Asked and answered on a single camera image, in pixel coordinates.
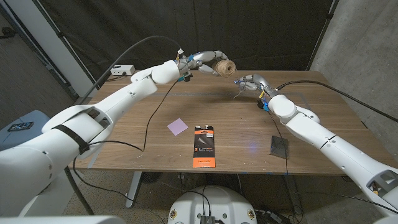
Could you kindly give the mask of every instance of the white connector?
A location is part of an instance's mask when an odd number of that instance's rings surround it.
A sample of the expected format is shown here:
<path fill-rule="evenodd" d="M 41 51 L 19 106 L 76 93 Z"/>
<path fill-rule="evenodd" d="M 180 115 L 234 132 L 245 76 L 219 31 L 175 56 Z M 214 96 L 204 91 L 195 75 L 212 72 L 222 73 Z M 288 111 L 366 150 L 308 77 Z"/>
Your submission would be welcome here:
<path fill-rule="evenodd" d="M 115 65 L 111 69 L 112 75 L 123 75 L 126 72 L 126 75 L 132 75 L 136 71 L 133 65 Z"/>

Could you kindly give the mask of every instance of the robotic hand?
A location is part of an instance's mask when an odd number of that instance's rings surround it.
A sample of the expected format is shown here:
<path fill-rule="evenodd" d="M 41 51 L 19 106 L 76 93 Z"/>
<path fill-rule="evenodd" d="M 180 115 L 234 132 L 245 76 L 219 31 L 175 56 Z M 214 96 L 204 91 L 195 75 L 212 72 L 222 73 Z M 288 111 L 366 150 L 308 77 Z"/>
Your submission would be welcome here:
<path fill-rule="evenodd" d="M 246 75 L 234 81 L 235 84 L 239 86 L 241 91 L 245 90 L 261 90 L 268 96 L 278 95 L 277 91 L 272 89 L 267 80 L 258 74 Z"/>
<path fill-rule="evenodd" d="M 199 71 L 205 74 L 219 76 L 217 71 L 214 71 L 211 67 L 203 64 L 212 60 L 227 60 L 228 57 L 221 51 L 204 51 L 199 52 L 189 57 L 183 56 L 182 58 L 176 59 L 178 69 L 183 74 L 184 80 L 189 81 L 192 74 L 190 73 L 191 68 L 198 67 Z"/>

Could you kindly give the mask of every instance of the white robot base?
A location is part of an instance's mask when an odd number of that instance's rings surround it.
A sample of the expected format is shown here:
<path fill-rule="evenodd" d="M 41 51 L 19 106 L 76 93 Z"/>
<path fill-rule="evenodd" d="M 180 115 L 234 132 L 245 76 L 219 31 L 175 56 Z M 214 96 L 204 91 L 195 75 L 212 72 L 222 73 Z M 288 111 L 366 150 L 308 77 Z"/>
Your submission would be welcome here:
<path fill-rule="evenodd" d="M 242 195 L 215 185 L 206 186 L 204 192 L 203 188 L 190 190 L 174 202 L 168 224 L 202 223 L 201 220 L 204 219 L 212 220 L 205 223 L 214 223 L 213 220 L 222 221 L 218 223 L 257 223 L 253 206 Z M 210 208 L 206 198 L 202 198 L 202 192 L 209 200 Z"/>

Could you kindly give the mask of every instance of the purple sticky note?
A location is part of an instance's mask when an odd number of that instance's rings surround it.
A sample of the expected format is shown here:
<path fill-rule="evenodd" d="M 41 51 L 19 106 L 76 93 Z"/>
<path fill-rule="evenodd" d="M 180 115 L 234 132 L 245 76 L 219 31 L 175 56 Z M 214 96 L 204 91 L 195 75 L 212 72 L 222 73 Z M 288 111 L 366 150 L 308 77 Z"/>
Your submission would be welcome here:
<path fill-rule="evenodd" d="M 185 131 L 188 126 L 181 120 L 181 118 L 176 119 L 173 123 L 167 125 L 171 132 L 173 132 L 174 136 L 180 134 Z"/>

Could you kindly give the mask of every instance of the black strap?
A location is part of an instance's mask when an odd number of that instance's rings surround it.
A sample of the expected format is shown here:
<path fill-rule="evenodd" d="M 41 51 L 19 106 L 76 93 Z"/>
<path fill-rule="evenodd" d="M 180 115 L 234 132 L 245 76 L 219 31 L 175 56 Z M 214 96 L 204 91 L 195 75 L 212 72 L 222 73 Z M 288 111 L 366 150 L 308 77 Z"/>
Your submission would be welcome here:
<path fill-rule="evenodd" d="M 62 131 L 63 133 L 67 134 L 73 140 L 75 140 L 75 142 L 79 145 L 80 155 L 82 155 L 85 151 L 87 151 L 89 149 L 87 142 L 85 142 L 78 134 L 76 134 L 70 128 L 60 124 L 52 129 L 58 129 L 58 130 Z"/>

